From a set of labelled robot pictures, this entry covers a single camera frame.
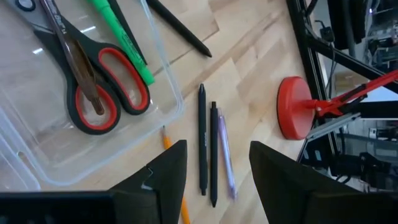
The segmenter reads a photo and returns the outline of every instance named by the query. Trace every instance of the clear plastic container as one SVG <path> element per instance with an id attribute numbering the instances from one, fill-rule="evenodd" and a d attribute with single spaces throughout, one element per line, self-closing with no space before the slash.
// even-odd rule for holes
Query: clear plastic container
<path id="1" fill-rule="evenodd" d="M 56 3 L 63 16 L 89 38 L 117 45 L 110 28 L 87 1 L 57 0 Z M 65 104 L 66 81 L 58 64 L 35 37 L 30 25 L 0 1 L 0 146 L 4 145 L 0 147 L 0 173 L 14 169 L 12 175 L 29 182 L 30 189 L 38 189 L 17 156 L 23 153 L 41 179 L 54 185 L 70 185 L 123 151 L 134 150 L 132 147 L 139 141 L 181 115 L 181 92 L 169 69 L 146 1 L 119 0 L 118 4 L 155 75 L 155 83 L 149 86 L 151 105 L 139 116 L 122 109 L 114 130 L 90 136 L 70 121 Z M 136 87 L 125 70 L 112 57 L 106 56 L 105 61 L 135 101 Z M 92 123 L 103 122 L 90 108 L 85 107 L 86 118 Z M 3 163 L 8 163 L 9 168 L 3 168 Z M 0 175 L 0 188 L 5 180 Z"/>

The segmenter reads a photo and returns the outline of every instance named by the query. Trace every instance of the black scissors handle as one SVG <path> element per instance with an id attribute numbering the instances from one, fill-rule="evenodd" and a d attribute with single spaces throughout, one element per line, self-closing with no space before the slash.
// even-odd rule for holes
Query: black scissors handle
<path id="1" fill-rule="evenodd" d="M 47 50 L 53 55 L 60 68 L 65 74 L 67 81 L 67 108 L 70 118 L 75 126 L 87 134 L 105 134 L 110 132 L 120 120 L 120 104 L 118 98 L 112 88 L 105 82 L 97 80 L 96 86 L 100 97 L 105 101 L 106 106 L 110 110 L 110 116 L 107 122 L 101 125 L 90 124 L 84 117 L 83 110 L 80 106 L 79 86 L 72 70 L 70 69 L 67 59 L 61 50 L 61 45 L 55 34 L 35 30 L 36 37 L 46 46 Z"/>
<path id="2" fill-rule="evenodd" d="M 69 34 L 76 39 L 89 58 L 92 66 L 99 72 L 105 81 L 112 87 L 115 94 L 118 96 L 122 107 L 127 113 L 131 115 L 139 115 L 144 113 L 150 105 L 150 94 L 148 86 L 145 84 L 142 77 L 137 72 L 136 68 L 127 59 L 127 55 L 118 46 L 109 43 L 99 43 L 91 40 L 85 34 L 82 34 L 76 27 L 71 25 L 65 18 L 63 22 Z M 116 57 L 129 71 L 131 78 L 135 81 L 139 93 L 141 94 L 141 103 L 135 105 L 124 88 L 123 83 L 112 72 L 106 63 L 102 61 L 104 54 L 111 54 Z"/>

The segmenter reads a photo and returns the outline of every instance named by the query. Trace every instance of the red disc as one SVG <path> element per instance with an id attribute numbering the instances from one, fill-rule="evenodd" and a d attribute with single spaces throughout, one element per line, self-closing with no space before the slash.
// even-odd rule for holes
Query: red disc
<path id="1" fill-rule="evenodd" d="M 311 100 L 307 82 L 300 77 L 282 80 L 277 99 L 279 126 L 286 139 L 301 140 L 307 137 L 312 127 L 315 111 L 305 107 Z"/>

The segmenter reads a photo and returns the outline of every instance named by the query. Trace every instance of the purple pen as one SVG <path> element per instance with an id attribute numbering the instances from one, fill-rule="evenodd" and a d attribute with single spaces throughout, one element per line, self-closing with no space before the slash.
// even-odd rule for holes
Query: purple pen
<path id="1" fill-rule="evenodd" d="M 235 187 L 234 172 L 232 170 L 231 154 L 229 153 L 228 133 L 226 131 L 225 119 L 218 109 L 218 132 L 220 133 L 221 145 L 224 152 L 225 169 L 228 177 L 229 194 L 233 199 L 236 199 L 237 191 Z"/>

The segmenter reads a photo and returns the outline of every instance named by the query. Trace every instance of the wooden desk surface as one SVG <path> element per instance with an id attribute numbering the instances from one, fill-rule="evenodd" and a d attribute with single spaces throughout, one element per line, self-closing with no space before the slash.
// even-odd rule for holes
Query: wooden desk surface
<path id="1" fill-rule="evenodd" d="M 285 0 L 162 0 L 208 46 L 202 57 L 167 25 L 159 30 L 185 100 L 183 115 L 167 126 L 173 142 L 188 141 L 185 197 L 192 223 L 266 223 L 249 164 L 249 143 L 264 144 L 296 159 L 302 141 L 283 138 L 277 124 L 276 97 L 284 77 L 304 77 Z M 239 190 L 227 194 L 223 156 L 219 156 L 218 202 L 200 195 L 198 183 L 197 90 L 217 101 L 226 116 L 231 157 Z M 108 189 L 135 173 L 163 151 L 160 132 L 125 152 L 72 190 Z M 42 183 L 44 190 L 53 190 Z"/>

